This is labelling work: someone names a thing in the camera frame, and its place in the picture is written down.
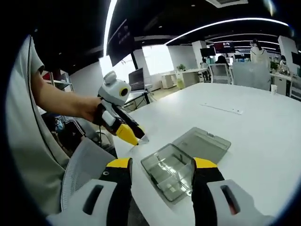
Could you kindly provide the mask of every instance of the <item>black ceiling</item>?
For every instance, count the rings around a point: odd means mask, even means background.
[[[205,0],[118,0],[109,37],[128,19],[130,30],[141,45],[163,44],[170,38],[151,39],[154,35],[177,36],[200,26],[233,18],[264,17],[288,23],[241,21],[220,24],[191,33],[170,45],[191,43],[238,33],[285,35],[299,41],[298,2],[274,0],[271,16],[264,0],[249,0],[248,4],[216,8]],[[69,74],[98,61],[103,56],[103,36],[110,0],[55,0],[41,11],[38,31],[34,35],[37,52],[46,69],[61,68]],[[277,37],[246,35],[218,38],[220,40],[259,40],[277,42]],[[272,44],[266,47],[275,48]]]

